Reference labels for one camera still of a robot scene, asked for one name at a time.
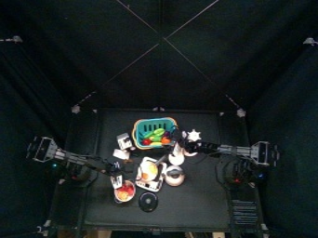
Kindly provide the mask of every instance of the green vegetable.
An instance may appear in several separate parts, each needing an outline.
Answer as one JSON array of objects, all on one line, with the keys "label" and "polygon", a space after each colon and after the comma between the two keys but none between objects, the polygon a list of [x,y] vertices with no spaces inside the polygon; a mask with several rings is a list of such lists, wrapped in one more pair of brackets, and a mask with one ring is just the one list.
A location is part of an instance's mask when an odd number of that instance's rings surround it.
[{"label": "green vegetable", "polygon": [[147,139],[147,138],[149,138],[151,136],[152,136],[152,132],[147,132],[145,134],[144,134],[144,139]]},{"label": "green vegetable", "polygon": [[163,136],[164,135],[164,128],[157,128],[156,130],[153,130],[153,135],[155,136]]},{"label": "green vegetable", "polygon": [[151,137],[149,137],[149,140],[151,140],[152,142],[160,142],[160,141],[161,141],[161,137],[159,137],[159,136],[151,136]]}]

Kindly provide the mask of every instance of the tomato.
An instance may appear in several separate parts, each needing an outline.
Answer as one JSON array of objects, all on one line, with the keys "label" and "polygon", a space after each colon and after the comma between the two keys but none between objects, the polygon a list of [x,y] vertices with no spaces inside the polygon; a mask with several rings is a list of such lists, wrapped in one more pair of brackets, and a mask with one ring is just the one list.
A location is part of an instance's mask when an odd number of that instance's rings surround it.
[{"label": "tomato", "polygon": [[129,196],[133,195],[133,187],[128,187],[128,189],[127,189],[127,193],[128,193]]},{"label": "tomato", "polygon": [[143,139],[141,144],[143,145],[151,145],[152,141],[149,139]]},{"label": "tomato", "polygon": [[171,139],[168,139],[167,137],[161,138],[161,143],[163,144],[169,144],[171,143]]}]

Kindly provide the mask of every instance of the food item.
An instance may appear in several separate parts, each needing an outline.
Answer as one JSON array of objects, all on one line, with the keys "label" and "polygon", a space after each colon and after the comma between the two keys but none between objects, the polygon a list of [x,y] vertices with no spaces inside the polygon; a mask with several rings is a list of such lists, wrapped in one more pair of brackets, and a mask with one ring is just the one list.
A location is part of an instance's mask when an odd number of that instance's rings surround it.
[{"label": "food item", "polygon": [[151,145],[159,146],[159,145],[163,145],[163,143],[161,142],[152,142]]},{"label": "food item", "polygon": [[127,193],[128,193],[129,196],[133,196],[133,186],[128,187]]},{"label": "food item", "polygon": [[161,138],[161,143],[163,144],[169,144],[171,143],[171,139],[168,139],[167,137]]},{"label": "food item", "polygon": [[152,141],[149,139],[143,139],[141,144],[143,145],[151,145]]},{"label": "food item", "polygon": [[156,174],[156,173],[157,173],[157,167],[156,167],[155,164],[149,164],[149,172],[151,172],[152,174]]},{"label": "food item", "polygon": [[141,178],[143,178],[144,180],[147,180],[148,177],[149,177],[149,175],[148,175],[147,173],[141,173]]},{"label": "food item", "polygon": [[149,138],[152,136],[152,131],[151,132],[147,132],[143,136],[144,136],[144,139]]},{"label": "food item", "polygon": [[169,131],[165,131],[163,136],[168,138],[169,137]]},{"label": "food item", "polygon": [[159,137],[159,136],[151,136],[151,137],[149,137],[149,140],[151,140],[152,142],[160,142],[160,141],[161,141],[161,137]]},{"label": "food item", "polygon": [[121,202],[131,200],[133,196],[133,185],[125,181],[123,186],[115,191],[116,197]]},{"label": "food item", "polygon": [[128,199],[128,192],[117,191],[116,196],[119,200],[125,201]]},{"label": "food item", "polygon": [[164,131],[165,130],[163,128],[157,128],[156,130],[153,130],[153,135],[160,137],[164,135]]}]

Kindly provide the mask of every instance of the table surface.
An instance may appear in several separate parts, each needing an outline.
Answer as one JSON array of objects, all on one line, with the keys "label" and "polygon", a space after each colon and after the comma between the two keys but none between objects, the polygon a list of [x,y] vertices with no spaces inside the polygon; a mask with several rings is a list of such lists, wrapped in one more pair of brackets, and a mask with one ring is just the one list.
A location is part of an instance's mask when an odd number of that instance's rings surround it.
[{"label": "table surface", "polygon": [[[132,126],[139,119],[171,117],[181,131],[192,129],[202,132],[202,141],[248,146],[243,119],[232,112],[144,112],[124,110],[100,110],[75,115],[69,128],[65,149],[69,152],[97,154],[109,162],[123,163],[112,156],[119,149],[116,136],[132,133]],[[136,169],[144,156],[159,159],[163,149],[136,150],[132,156],[133,172],[125,179],[135,179]],[[109,177],[97,174],[97,179],[87,188],[61,185],[56,190],[53,218],[59,225],[104,228],[109,230],[143,231],[227,231],[228,206],[226,191],[216,181],[219,158],[198,154],[185,157],[180,165],[185,172],[185,181],[177,187],[163,183],[156,193],[159,205],[145,213],[137,205],[140,194],[145,191],[136,187],[135,197],[123,204],[115,203],[113,187]]]}]

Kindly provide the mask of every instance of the pot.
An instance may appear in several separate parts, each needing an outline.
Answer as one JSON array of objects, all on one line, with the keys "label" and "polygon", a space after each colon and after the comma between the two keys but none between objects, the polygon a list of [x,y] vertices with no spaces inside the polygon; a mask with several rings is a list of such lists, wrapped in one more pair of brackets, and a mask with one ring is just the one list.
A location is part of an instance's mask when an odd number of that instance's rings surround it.
[{"label": "pot", "polygon": [[167,158],[168,156],[164,155],[156,162],[152,162],[149,160],[143,161],[143,163],[140,164],[141,180],[149,182],[156,178],[159,170],[157,166]]}]

